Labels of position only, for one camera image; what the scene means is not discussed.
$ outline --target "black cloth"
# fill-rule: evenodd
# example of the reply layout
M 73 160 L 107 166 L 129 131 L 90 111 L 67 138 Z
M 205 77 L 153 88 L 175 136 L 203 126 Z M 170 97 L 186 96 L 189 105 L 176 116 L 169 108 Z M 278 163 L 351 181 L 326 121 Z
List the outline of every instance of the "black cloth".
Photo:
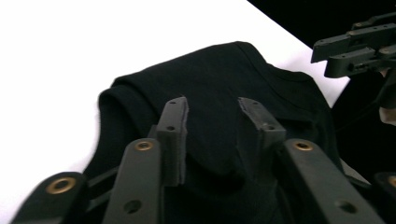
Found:
M 125 147 L 147 137 L 165 103 L 180 96 L 190 108 L 186 183 L 165 189 L 165 223 L 282 223 L 276 182 L 255 184 L 238 156 L 238 97 L 262 103 L 288 138 L 315 142 L 339 165 L 330 108 L 312 77 L 276 68 L 249 43 L 233 42 L 118 77 L 100 95 L 100 139 L 84 174 L 118 166 Z

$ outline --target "white tabletop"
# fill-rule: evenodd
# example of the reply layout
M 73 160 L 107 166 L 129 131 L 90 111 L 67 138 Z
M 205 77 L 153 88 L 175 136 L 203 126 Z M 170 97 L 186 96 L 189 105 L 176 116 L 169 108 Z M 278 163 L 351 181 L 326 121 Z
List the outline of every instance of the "white tabletop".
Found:
M 1 1 L 0 223 L 45 178 L 84 169 L 97 96 L 115 77 L 236 40 L 314 77 L 329 105 L 347 84 L 325 78 L 309 47 L 244 0 Z

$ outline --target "black fabric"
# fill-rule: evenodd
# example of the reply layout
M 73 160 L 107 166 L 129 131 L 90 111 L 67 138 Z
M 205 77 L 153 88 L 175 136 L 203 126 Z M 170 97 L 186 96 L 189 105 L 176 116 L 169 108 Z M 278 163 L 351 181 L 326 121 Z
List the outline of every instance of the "black fabric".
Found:
M 118 77 L 99 98 L 101 135 L 85 171 L 118 166 L 133 140 L 147 137 L 165 103 L 186 96 L 186 183 L 165 189 L 165 223 L 282 223 L 273 185 L 247 178 L 236 150 L 238 97 L 262 103 L 288 138 L 318 144 L 339 167 L 330 109 L 314 80 L 273 67 L 249 43 L 201 49 Z

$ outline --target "folded black cloth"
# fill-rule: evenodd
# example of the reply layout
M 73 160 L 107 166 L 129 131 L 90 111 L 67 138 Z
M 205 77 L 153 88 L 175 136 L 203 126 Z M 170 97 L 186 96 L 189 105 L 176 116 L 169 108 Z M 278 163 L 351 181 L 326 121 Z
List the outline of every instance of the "folded black cloth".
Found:
M 330 108 L 312 77 L 276 68 L 249 43 L 233 42 L 118 77 L 100 95 L 100 139 L 84 174 L 118 166 L 125 147 L 147 137 L 165 103 L 180 96 L 190 108 L 186 182 L 165 188 L 165 223 L 282 223 L 276 182 L 255 184 L 238 156 L 238 97 L 263 104 L 287 138 L 315 142 L 340 166 Z

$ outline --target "black background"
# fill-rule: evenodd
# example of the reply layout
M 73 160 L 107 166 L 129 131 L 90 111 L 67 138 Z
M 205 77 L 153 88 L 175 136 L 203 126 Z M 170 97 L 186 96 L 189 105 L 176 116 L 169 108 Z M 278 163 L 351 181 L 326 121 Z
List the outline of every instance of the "black background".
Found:
M 249 2 L 310 48 L 322 38 L 344 34 L 354 22 L 396 11 L 396 2 L 389 0 Z M 339 129 L 337 139 L 341 157 L 370 181 L 375 173 L 396 172 L 396 127 L 380 121 L 377 107 L 366 109 L 383 82 L 378 73 L 352 77 L 332 109 L 335 126 Z

